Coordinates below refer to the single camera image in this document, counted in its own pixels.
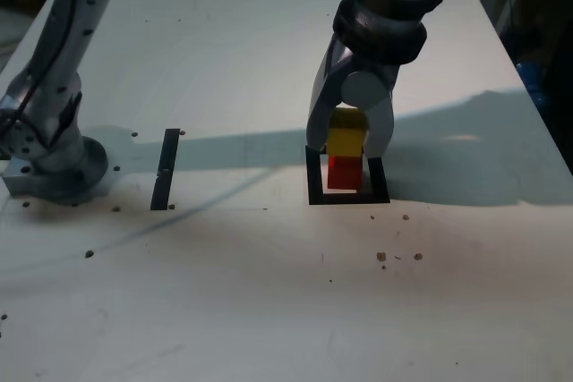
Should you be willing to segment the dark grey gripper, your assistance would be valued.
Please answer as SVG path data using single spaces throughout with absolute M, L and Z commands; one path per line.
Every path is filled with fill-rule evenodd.
M 360 72 L 347 75 L 349 59 Z M 398 79 L 399 66 L 382 64 L 355 54 L 336 37 L 332 37 L 317 71 L 313 86 L 306 145 L 321 150 L 326 144 L 329 121 L 334 108 L 342 101 L 362 111 L 368 132 L 363 150 L 368 158 L 382 157 L 394 131 L 392 93 Z

